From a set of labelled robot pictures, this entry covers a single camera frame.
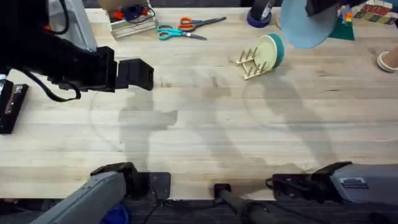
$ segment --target teal plate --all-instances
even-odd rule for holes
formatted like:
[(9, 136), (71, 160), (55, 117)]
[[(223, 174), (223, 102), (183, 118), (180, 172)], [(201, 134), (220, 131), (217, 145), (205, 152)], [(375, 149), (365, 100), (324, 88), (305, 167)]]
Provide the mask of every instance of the teal plate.
[(270, 36), (276, 44), (277, 57), (275, 65), (272, 68), (275, 69), (283, 62), (285, 58), (285, 46), (283, 40), (279, 37), (278, 34), (268, 34), (268, 36)]

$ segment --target teal scissors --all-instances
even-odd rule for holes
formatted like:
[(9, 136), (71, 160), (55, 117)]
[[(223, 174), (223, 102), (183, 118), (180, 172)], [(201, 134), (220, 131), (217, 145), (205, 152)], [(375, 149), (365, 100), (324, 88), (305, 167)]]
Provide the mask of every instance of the teal scissors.
[(171, 37), (189, 37), (198, 40), (207, 40), (205, 37), (174, 29), (170, 25), (160, 25), (157, 28), (159, 40), (168, 40)]

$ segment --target blue plate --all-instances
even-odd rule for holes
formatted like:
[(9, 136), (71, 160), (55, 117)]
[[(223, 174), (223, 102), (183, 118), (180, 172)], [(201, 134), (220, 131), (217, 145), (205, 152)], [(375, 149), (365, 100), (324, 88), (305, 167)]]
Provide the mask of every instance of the blue plate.
[(277, 57), (276, 57), (276, 62), (275, 65), (273, 66), (272, 69), (277, 68), (284, 60), (285, 57), (285, 47), (284, 47), (284, 42), (283, 40), (279, 37), (278, 34), (268, 34), (270, 36), (275, 44), (276, 44), (276, 51), (277, 51)]
[(284, 0), (280, 12), (283, 35), (298, 48), (313, 48), (321, 44), (335, 28), (338, 5), (308, 17), (307, 0)]

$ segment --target wooden table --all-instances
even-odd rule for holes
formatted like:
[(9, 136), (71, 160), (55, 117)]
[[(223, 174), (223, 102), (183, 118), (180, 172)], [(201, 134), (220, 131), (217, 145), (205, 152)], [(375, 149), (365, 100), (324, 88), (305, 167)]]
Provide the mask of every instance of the wooden table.
[(31, 89), (14, 134), (0, 136), (0, 197), (66, 197), (97, 167), (131, 161), (170, 172), (172, 198), (211, 198), (214, 183), (228, 182), (241, 195), (272, 199), (264, 179), (276, 172), (398, 161), (398, 74), (374, 63), (398, 44), (394, 26), (355, 21), (357, 41), (328, 39), (309, 50), (285, 40), (280, 68), (244, 82), (231, 61), (258, 37), (280, 34), (276, 26), (248, 26), (247, 8), (155, 11), (175, 26), (182, 16), (228, 19), (196, 31), (207, 41), (159, 41), (152, 30), (116, 42), (104, 12), (88, 9), (98, 45), (117, 60), (152, 65), (155, 89), (89, 92), (60, 104), (12, 72), (10, 80)]

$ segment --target scissor handle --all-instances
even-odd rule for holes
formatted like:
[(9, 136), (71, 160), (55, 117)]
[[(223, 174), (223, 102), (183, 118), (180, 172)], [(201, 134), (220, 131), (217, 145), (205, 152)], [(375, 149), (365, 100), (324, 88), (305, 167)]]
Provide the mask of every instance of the scissor handle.
[(168, 30), (172, 30), (172, 29), (174, 29), (174, 28), (172, 26), (170, 26), (170, 25), (159, 25), (159, 26), (156, 27), (156, 30), (158, 32), (168, 31)]
[(202, 21), (193, 20), (193, 19), (191, 19), (191, 18), (189, 18), (189, 17), (183, 17), (183, 18), (181, 18), (181, 20), (180, 20), (180, 24), (181, 24), (181, 25), (196, 24), (196, 23), (199, 23), (199, 22), (202, 22)]
[(182, 25), (179, 25), (177, 28), (180, 31), (193, 32), (193, 31), (195, 31), (197, 29), (197, 27), (198, 26), (196, 24), (182, 24)]
[(157, 34), (159, 40), (169, 40), (171, 37), (181, 37), (184, 32), (169, 32), (169, 31), (161, 31)]

